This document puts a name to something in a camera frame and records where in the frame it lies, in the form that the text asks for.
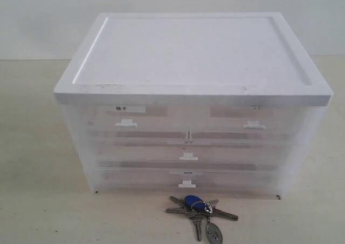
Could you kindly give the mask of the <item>key bunch with blue fob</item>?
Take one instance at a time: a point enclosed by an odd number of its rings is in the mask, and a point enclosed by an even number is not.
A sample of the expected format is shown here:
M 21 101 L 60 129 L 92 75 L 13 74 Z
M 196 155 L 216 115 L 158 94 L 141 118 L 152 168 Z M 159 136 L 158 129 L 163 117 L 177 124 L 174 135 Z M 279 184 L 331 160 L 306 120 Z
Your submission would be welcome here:
M 169 199 L 178 204 L 179 207 L 167 208 L 168 214 L 182 214 L 188 218 L 194 228 L 197 241 L 202 240 L 202 222 L 206 220 L 205 235 L 209 243 L 223 243 L 223 234 L 220 228 L 213 222 L 212 217 L 219 217 L 230 221 L 238 221 L 239 216 L 218 209 L 218 199 L 204 201 L 196 195 L 187 195 L 184 199 L 170 196 Z

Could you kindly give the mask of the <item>top right small drawer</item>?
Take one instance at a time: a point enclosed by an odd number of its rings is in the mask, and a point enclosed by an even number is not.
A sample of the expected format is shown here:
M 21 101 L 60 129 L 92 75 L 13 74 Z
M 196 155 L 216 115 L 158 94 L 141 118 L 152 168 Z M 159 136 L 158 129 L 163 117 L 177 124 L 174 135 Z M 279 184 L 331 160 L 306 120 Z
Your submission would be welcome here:
M 233 140 L 287 140 L 296 131 L 299 110 L 279 107 L 203 107 L 191 115 L 190 137 Z

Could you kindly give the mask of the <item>small drawer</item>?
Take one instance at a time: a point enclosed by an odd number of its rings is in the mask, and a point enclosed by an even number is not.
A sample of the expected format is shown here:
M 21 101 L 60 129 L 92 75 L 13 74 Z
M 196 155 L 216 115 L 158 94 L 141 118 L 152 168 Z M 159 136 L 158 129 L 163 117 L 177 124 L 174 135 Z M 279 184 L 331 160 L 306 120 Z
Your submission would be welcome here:
M 188 137 L 191 125 L 181 107 L 167 106 L 99 106 L 86 118 L 92 137 L 168 138 Z
M 299 110 L 279 107 L 203 107 L 191 115 L 190 137 L 233 140 L 287 140 L 296 131 Z

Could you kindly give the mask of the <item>white translucent drawer cabinet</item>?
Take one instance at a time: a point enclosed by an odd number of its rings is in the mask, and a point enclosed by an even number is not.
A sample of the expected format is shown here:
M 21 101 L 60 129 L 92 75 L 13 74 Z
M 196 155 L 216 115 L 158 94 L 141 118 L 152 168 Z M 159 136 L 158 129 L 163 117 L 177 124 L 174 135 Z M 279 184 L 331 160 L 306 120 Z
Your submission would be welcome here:
M 296 108 L 295 133 L 269 140 L 294 145 L 287 160 L 274 170 L 257 170 L 273 173 L 284 195 L 333 93 L 279 13 L 103 13 L 54 95 L 93 193 L 123 189 L 98 192 L 93 183 L 101 170 L 125 168 L 90 161 L 88 142 L 112 138 L 87 132 L 86 118 L 94 107 L 176 106 L 188 113 L 190 124 L 203 107 Z

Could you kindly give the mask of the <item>top left small drawer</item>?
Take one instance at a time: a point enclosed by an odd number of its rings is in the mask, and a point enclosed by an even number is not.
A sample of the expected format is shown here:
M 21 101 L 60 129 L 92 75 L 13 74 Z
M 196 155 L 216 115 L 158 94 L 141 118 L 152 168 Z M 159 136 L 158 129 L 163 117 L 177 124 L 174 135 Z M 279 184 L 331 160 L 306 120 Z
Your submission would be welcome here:
M 167 106 L 99 106 L 86 118 L 92 137 L 168 138 L 188 137 L 191 125 L 181 107 Z

